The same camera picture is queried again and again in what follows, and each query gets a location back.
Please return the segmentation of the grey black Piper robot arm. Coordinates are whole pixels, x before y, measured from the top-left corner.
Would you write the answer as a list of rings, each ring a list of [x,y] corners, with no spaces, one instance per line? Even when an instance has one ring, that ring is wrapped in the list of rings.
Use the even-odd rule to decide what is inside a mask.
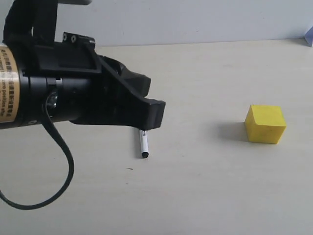
[[[0,47],[0,126],[53,122],[161,126],[165,102],[148,99],[150,78],[95,51],[91,37],[66,32],[54,40],[57,0],[16,0]]]

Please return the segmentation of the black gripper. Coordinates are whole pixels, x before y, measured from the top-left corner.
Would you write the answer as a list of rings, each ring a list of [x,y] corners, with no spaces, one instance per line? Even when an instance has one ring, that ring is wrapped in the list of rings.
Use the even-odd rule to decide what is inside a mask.
[[[41,121],[78,125],[161,126],[165,102],[148,99],[151,80],[95,52],[93,38],[64,33],[61,42],[21,40],[22,125]]]

